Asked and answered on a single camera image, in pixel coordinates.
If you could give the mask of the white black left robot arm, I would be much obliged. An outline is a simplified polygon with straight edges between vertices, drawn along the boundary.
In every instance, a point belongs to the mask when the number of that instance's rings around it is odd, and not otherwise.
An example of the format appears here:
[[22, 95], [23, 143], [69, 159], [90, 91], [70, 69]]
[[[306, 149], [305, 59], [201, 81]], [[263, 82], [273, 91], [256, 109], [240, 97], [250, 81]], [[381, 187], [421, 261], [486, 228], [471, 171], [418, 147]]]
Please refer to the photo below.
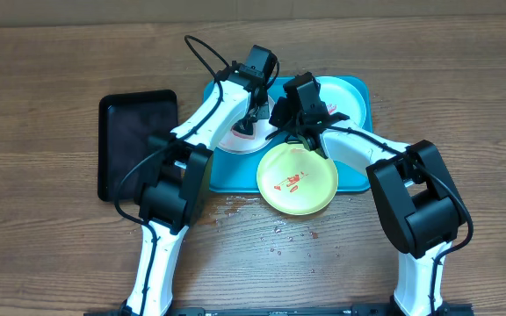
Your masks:
[[207, 199], [213, 151], [226, 133], [267, 103], [272, 64], [235, 64], [214, 76], [215, 88], [182, 125], [150, 140], [151, 152], [134, 167], [134, 202], [142, 227], [139, 267], [124, 315], [164, 315], [183, 238]]

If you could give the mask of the light blue round plate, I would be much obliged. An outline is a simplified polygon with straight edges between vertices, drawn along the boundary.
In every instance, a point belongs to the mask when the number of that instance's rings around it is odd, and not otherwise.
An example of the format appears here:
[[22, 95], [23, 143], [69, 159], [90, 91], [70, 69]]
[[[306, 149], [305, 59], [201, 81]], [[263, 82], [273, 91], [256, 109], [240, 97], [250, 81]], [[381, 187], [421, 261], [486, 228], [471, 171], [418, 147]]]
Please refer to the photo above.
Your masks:
[[366, 105], [361, 93], [354, 85], [334, 76], [318, 76], [320, 99], [326, 104], [328, 113], [340, 112], [362, 127], [366, 118]]

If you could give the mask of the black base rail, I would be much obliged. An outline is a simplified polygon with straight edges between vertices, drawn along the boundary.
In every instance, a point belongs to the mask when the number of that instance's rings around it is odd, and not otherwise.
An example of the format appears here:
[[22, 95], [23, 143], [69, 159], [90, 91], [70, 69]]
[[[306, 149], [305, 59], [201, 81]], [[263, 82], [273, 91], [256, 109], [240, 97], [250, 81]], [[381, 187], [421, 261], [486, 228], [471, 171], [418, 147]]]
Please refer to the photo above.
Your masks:
[[[128, 307], [108, 312], [86, 312], [84, 316], [128, 316], [137, 315]], [[342, 308], [308, 307], [298, 309], [227, 309], [205, 310], [204, 308], [171, 308], [167, 316], [386, 316], [405, 315], [399, 307], [390, 303], [355, 304]], [[474, 316], [471, 305], [451, 305], [443, 303], [436, 311], [440, 316]]]

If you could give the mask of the black water tray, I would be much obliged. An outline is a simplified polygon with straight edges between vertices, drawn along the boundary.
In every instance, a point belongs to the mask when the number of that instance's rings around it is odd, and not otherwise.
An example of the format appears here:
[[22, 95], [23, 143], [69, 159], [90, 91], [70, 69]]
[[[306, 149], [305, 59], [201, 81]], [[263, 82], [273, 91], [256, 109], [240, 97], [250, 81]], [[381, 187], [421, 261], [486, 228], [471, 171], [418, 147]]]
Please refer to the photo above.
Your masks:
[[177, 125], [172, 90], [103, 97], [98, 105], [98, 197], [112, 202], [120, 181], [148, 155], [148, 137]]

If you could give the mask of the yellow round plate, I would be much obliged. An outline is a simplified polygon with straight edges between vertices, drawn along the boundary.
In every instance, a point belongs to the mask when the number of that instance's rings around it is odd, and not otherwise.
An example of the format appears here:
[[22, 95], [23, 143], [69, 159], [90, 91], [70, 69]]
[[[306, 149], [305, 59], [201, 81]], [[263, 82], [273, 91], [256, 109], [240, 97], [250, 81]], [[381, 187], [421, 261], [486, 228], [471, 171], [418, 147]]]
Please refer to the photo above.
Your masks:
[[301, 144], [282, 143], [270, 149], [257, 168], [257, 187], [274, 209], [290, 215], [320, 211], [338, 187], [335, 163]]

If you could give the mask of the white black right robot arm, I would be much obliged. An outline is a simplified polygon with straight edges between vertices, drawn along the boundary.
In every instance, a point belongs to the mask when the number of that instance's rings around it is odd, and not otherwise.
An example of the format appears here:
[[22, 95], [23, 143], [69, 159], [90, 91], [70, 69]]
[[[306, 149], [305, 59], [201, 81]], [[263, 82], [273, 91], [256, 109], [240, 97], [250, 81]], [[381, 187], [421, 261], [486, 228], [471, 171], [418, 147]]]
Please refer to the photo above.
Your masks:
[[444, 315], [445, 257], [463, 248], [458, 230], [473, 224], [436, 146], [384, 139], [323, 101], [281, 97], [270, 123], [324, 158], [366, 175], [381, 227], [399, 252], [394, 302], [405, 315]]

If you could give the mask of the white round plate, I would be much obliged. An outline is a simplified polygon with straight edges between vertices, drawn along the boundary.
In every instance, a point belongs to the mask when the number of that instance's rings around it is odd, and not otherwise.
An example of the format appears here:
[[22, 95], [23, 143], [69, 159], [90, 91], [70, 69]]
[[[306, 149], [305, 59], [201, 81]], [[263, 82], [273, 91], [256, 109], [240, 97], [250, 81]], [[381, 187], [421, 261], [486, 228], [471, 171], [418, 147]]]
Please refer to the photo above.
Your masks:
[[[274, 100], [271, 97], [268, 97], [268, 101], [266, 103], [270, 104], [272, 111], [275, 104]], [[255, 115], [257, 108], [249, 110], [247, 114]], [[217, 148], [230, 154], [250, 154], [265, 147], [269, 143], [266, 137], [277, 130], [275, 126], [269, 123], [269, 119], [256, 120], [253, 126], [255, 128], [255, 138], [253, 140], [235, 137], [231, 133], [231, 128], [230, 131], [224, 135]]]

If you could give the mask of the teal plastic tray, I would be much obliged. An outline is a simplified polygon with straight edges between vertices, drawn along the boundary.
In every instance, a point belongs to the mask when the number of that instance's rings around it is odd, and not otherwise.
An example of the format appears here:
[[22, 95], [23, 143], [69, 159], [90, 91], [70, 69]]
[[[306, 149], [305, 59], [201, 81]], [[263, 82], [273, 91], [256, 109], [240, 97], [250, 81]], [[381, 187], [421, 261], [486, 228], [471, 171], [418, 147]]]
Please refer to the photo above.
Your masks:
[[[361, 93], [366, 105], [366, 118], [362, 126], [370, 132], [372, 130], [372, 110], [370, 93], [366, 84], [355, 76], [334, 76], [351, 83]], [[283, 133], [269, 140], [262, 149], [250, 154], [230, 154], [219, 148], [213, 154], [213, 169], [210, 179], [210, 189], [218, 193], [258, 193], [257, 167], [263, 156], [273, 147], [285, 140]], [[370, 185], [367, 179], [354, 169], [341, 162], [336, 163], [338, 173], [339, 192], [362, 192]]]

